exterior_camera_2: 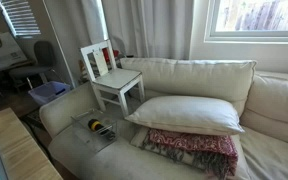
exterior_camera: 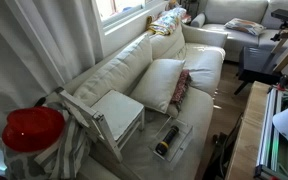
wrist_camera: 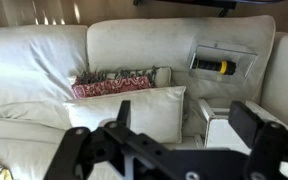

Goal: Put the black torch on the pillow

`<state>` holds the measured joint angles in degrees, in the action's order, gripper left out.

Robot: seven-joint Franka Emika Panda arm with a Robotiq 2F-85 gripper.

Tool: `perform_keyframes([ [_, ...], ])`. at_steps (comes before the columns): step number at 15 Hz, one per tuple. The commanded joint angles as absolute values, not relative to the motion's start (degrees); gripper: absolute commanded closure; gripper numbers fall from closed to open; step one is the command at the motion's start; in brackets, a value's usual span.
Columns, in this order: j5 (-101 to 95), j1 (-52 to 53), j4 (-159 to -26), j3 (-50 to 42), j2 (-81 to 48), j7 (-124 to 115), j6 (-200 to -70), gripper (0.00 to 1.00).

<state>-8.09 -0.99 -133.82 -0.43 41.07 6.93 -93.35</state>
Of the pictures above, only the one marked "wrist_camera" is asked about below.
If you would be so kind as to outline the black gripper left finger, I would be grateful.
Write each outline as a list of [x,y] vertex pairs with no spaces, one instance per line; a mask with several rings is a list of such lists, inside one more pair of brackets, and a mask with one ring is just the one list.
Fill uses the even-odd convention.
[[118,112],[116,121],[126,127],[130,127],[131,121],[131,102],[129,100],[123,100]]

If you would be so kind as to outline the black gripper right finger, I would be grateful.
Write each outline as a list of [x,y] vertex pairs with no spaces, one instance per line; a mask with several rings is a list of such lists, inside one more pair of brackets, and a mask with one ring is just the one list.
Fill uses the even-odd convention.
[[248,148],[254,146],[264,126],[264,121],[240,101],[231,103],[228,122]]

